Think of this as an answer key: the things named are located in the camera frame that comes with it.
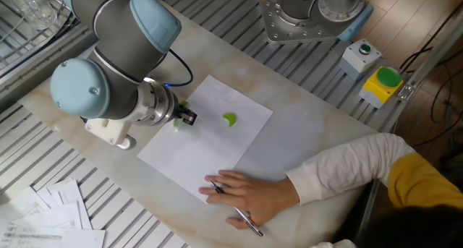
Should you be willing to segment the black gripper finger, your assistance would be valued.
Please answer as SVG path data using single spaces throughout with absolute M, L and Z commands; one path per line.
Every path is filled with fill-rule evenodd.
M 180 119 L 185 124 L 192 126 L 195 123 L 196 118 L 197 118 L 197 114 L 189 110 L 188 108 L 184 108 L 183 110 L 180 111 Z

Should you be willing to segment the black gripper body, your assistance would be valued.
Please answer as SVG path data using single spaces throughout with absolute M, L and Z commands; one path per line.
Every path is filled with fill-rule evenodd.
M 183 120 L 183 115 L 186 113 L 187 110 L 187 102 L 181 101 L 175 104 L 173 117 L 175 119 L 179 119 L 180 121 Z

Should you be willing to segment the person's right hand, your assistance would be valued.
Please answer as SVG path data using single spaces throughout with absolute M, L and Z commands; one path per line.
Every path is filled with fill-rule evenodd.
M 199 188 L 208 204 L 220 203 L 245 210 L 256 226 L 263 226 L 280 212 L 300 203 L 300 197 L 290 179 L 266 181 L 254 179 L 235 171 L 220 170 L 206 181 L 226 186 L 222 193 L 209 187 Z

